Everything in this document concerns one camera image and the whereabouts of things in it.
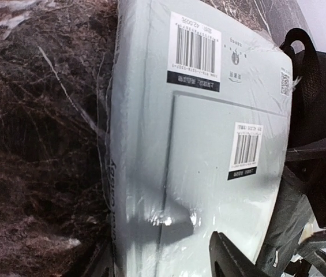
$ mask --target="marble countertop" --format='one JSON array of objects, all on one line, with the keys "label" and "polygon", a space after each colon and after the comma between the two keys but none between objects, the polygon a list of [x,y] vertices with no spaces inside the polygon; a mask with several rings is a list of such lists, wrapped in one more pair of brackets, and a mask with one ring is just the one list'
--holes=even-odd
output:
[{"label": "marble countertop", "polygon": [[[203,1],[278,45],[309,30],[296,0]],[[97,144],[116,28],[115,0],[0,1],[0,276],[62,276],[110,237]]]}]

